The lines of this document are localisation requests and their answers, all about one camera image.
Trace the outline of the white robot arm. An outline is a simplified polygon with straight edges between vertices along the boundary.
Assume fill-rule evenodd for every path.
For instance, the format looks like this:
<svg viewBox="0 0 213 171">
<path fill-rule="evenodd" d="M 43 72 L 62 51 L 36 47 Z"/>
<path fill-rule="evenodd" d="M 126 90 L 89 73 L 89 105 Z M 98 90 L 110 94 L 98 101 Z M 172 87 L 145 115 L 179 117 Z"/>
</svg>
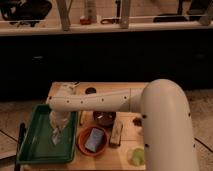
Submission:
<svg viewBox="0 0 213 171">
<path fill-rule="evenodd" d="M 139 113 L 147 171 L 199 171 L 189 103 L 182 88 L 171 80 L 88 95 L 61 88 L 49 106 L 57 114 L 82 110 Z"/>
</svg>

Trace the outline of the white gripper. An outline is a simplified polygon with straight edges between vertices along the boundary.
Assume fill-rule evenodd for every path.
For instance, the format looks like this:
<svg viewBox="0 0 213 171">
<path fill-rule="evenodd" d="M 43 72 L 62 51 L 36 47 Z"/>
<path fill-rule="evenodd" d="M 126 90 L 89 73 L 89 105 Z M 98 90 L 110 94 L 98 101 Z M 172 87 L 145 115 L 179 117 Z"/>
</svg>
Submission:
<svg viewBox="0 0 213 171">
<path fill-rule="evenodd" d="M 53 129 L 63 130 L 70 121 L 69 112 L 51 111 L 49 114 L 50 125 Z"/>
</svg>

